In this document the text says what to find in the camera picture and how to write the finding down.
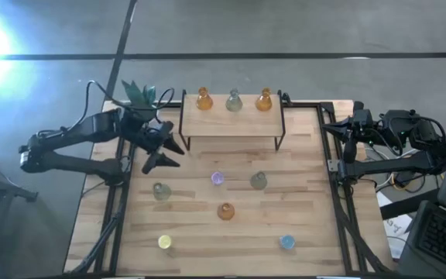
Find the concrete floor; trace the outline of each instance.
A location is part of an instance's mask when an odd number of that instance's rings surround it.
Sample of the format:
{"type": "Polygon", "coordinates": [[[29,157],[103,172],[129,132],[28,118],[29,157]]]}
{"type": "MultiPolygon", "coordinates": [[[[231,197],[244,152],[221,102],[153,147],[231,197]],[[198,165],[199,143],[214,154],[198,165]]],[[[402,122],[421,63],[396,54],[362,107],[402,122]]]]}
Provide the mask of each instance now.
{"type": "MultiPolygon", "coordinates": [[[[116,53],[129,0],[2,1],[0,54],[116,53]]],[[[139,0],[126,53],[446,52],[441,0],[139,0]]],[[[84,106],[90,79],[104,86],[112,60],[0,61],[0,169],[39,192],[16,199],[0,243],[9,277],[59,274],[84,175],[27,174],[17,149],[40,129],[70,125],[84,106]]],[[[269,86],[295,100],[355,99],[373,115],[416,109],[446,129],[446,59],[123,61],[118,80],[159,89],[227,94],[269,86]]],[[[93,91],[89,114],[103,95],[93,91]]],[[[115,97],[124,98],[119,82],[115,97]]],[[[91,155],[91,144],[60,150],[91,155]]],[[[390,194],[402,198],[400,193],[390,194]]]]}

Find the wooden table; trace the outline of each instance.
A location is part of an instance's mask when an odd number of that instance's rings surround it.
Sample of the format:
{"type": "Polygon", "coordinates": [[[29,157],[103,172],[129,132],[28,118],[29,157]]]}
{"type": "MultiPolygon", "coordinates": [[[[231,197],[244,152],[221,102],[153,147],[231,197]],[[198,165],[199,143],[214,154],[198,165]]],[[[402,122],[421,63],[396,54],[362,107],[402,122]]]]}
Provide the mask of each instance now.
{"type": "MultiPolygon", "coordinates": [[[[337,119],[352,113],[352,101],[333,102],[337,119]]],[[[105,103],[104,110],[112,108],[111,103],[105,103]]],[[[166,108],[160,114],[177,124],[180,110],[166,108]]],[[[285,108],[285,122],[286,137],[278,152],[267,138],[193,138],[191,151],[184,156],[164,150],[181,167],[157,167],[144,175],[140,169],[146,155],[138,150],[117,275],[343,274],[317,114],[310,108],[285,108]],[[215,171],[225,175],[221,186],[211,183],[215,171]],[[264,171],[268,179],[263,191],[249,184],[257,171],[264,171]],[[156,182],[171,187],[173,194],[168,201],[153,197],[156,182]],[[217,216],[217,207],[223,202],[235,206],[230,221],[217,216]],[[157,246],[158,237],[164,234],[173,239],[173,248],[167,252],[157,246]],[[286,234],[297,241],[291,251],[280,249],[278,239],[286,234]]],[[[180,137],[175,138],[183,146],[180,137]]],[[[113,157],[116,145],[116,140],[95,144],[92,158],[113,157]]],[[[365,158],[362,146],[358,146],[358,153],[358,160],[365,158]]],[[[99,181],[98,177],[87,177],[85,189],[99,181]]],[[[102,186],[82,198],[65,270],[77,266],[97,240],[107,193],[102,186]]],[[[355,186],[354,202],[363,238],[391,267],[371,183],[363,181],[355,186]]],[[[352,241],[349,243],[356,266],[355,249],[352,241]]]]}

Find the wooden shelf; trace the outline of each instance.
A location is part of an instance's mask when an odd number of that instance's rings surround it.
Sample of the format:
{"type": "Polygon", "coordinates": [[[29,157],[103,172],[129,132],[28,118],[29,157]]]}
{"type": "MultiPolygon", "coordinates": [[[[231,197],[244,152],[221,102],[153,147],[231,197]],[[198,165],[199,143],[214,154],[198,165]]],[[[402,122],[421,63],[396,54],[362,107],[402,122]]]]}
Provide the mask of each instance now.
{"type": "Polygon", "coordinates": [[[180,117],[181,134],[192,136],[282,136],[283,110],[279,95],[271,95],[273,106],[267,112],[256,108],[259,95],[240,95],[242,110],[230,112],[225,103],[229,94],[211,95],[213,107],[206,111],[196,106],[198,95],[184,95],[180,117]]]}

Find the orange glass bottle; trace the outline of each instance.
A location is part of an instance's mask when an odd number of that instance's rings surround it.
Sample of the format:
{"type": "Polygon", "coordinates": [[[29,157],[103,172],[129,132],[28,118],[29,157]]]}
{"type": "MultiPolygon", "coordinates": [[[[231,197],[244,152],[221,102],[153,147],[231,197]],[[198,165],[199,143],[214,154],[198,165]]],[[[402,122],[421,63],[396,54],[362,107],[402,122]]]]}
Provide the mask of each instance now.
{"type": "Polygon", "coordinates": [[[270,89],[264,88],[262,90],[262,94],[257,99],[256,108],[258,110],[260,110],[261,112],[265,112],[265,111],[271,109],[271,106],[273,104],[271,103],[271,97],[269,96],[270,94],[271,94],[270,89]]]}
{"type": "Polygon", "coordinates": [[[208,110],[213,106],[213,99],[209,97],[206,87],[199,88],[199,96],[197,97],[197,107],[200,110],[208,110]]]}

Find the gray glass bottle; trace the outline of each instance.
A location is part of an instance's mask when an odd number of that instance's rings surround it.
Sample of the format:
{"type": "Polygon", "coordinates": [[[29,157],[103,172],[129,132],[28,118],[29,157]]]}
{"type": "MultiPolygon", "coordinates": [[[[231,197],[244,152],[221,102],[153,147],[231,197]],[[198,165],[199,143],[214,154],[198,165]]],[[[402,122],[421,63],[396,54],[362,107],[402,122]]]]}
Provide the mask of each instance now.
{"type": "Polygon", "coordinates": [[[240,97],[238,96],[238,90],[237,88],[233,88],[230,91],[230,98],[228,98],[228,100],[226,100],[226,109],[229,110],[230,112],[238,112],[239,110],[242,109],[242,100],[240,99],[240,97]]]}

